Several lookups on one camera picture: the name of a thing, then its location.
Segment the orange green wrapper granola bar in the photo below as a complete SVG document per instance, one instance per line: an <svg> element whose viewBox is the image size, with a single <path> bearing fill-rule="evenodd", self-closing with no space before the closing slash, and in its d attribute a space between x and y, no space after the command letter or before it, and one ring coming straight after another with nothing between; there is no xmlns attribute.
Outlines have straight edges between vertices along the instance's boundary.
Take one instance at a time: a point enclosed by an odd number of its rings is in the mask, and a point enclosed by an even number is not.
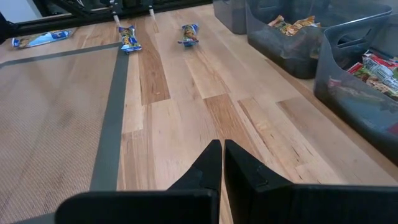
<svg viewBox="0 0 398 224"><path fill-rule="evenodd" d="M318 22L318 23L315 22L315 16L309 16L309 17L307 17L305 19L297 20L293 24L293 26L296 29L301 29L301 28L307 27L307 26L321 27L321 23L320 22Z"/></svg>

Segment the yellow snack packets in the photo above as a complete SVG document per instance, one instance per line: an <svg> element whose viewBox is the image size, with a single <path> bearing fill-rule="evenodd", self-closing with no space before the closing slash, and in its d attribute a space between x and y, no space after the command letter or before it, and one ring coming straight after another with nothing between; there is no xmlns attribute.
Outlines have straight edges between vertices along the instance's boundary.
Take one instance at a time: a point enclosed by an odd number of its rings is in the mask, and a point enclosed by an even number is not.
<svg viewBox="0 0 398 224"><path fill-rule="evenodd" d="M285 22L284 17L281 15L277 16L273 21L268 23L268 26L276 28L287 36L293 36L299 31L298 27Z"/></svg>

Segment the black-bordered silicone baking mat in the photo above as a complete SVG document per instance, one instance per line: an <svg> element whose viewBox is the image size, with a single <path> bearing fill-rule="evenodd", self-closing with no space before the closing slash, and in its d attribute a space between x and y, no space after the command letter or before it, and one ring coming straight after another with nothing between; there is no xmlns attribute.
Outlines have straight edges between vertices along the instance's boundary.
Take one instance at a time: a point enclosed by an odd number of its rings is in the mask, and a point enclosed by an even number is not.
<svg viewBox="0 0 398 224"><path fill-rule="evenodd" d="M0 64L0 224L116 189L128 60L108 44Z"/></svg>

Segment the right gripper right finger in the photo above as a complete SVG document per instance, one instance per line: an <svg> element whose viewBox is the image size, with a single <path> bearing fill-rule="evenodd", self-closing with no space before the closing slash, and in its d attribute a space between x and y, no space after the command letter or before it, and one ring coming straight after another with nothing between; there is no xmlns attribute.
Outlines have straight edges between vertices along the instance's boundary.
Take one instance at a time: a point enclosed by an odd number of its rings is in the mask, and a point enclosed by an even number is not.
<svg viewBox="0 0 398 224"><path fill-rule="evenodd" d="M224 177L234 224L398 224L398 187L295 184L230 139Z"/></svg>

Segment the blue wrapper granola bar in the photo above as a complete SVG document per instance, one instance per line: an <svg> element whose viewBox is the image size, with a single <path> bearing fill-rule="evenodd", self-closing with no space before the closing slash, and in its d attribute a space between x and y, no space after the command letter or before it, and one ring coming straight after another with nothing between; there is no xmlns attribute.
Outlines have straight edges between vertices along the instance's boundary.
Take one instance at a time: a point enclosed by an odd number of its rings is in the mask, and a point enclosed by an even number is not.
<svg viewBox="0 0 398 224"><path fill-rule="evenodd" d="M191 47L199 43L197 39L198 25L186 24L182 26L182 39L178 41L184 47Z"/></svg>
<svg viewBox="0 0 398 224"><path fill-rule="evenodd" d="M119 34L121 35L121 50L126 54L141 50L141 44L137 41L135 35L135 27L119 27Z"/></svg>
<svg viewBox="0 0 398 224"><path fill-rule="evenodd" d="M13 38L11 43L15 49L25 49L64 40L69 38L73 33L74 30L53 30L42 34Z"/></svg>

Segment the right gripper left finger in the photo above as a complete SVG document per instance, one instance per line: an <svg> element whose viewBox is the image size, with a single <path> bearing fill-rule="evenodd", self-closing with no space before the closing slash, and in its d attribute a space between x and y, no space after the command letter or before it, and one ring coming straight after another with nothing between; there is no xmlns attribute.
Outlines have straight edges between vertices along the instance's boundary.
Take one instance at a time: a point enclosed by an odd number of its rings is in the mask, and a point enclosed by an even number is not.
<svg viewBox="0 0 398 224"><path fill-rule="evenodd" d="M55 224L219 224L221 176L222 146L212 140L168 189L77 194Z"/></svg>

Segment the translucent grey plastic bin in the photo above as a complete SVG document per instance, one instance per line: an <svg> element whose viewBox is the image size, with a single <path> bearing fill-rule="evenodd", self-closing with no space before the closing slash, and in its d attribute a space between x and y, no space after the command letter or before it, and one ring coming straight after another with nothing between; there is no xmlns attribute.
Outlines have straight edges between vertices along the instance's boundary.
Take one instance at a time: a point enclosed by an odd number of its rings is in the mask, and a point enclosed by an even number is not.
<svg viewBox="0 0 398 224"><path fill-rule="evenodd" d="M246 0L213 0L215 17L234 34L246 34Z"/></svg>
<svg viewBox="0 0 398 224"><path fill-rule="evenodd" d="M398 101L347 72L362 55L398 62L398 14L354 21L324 32L314 94L398 166ZM398 80L381 81L398 92Z"/></svg>
<svg viewBox="0 0 398 224"><path fill-rule="evenodd" d="M247 38L252 47L292 76L312 79L326 29L391 12L392 4L383 0L246 0ZM279 15L292 25L315 16L321 27L303 27L287 36L268 26Z"/></svg>

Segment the black metal table frame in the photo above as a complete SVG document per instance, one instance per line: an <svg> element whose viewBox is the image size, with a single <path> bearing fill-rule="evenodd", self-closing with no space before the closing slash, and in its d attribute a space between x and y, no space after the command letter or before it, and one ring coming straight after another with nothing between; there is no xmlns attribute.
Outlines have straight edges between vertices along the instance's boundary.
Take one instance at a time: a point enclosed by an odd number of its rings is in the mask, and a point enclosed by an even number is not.
<svg viewBox="0 0 398 224"><path fill-rule="evenodd" d="M64 14L49 16L28 22L13 23L0 12L0 45L6 40L42 34L53 30L74 30L80 26L115 21L143 15L155 16L156 12L172 11L211 4L213 0L98 0L103 7L89 9L82 0L34 0L39 9L51 2Z"/></svg>

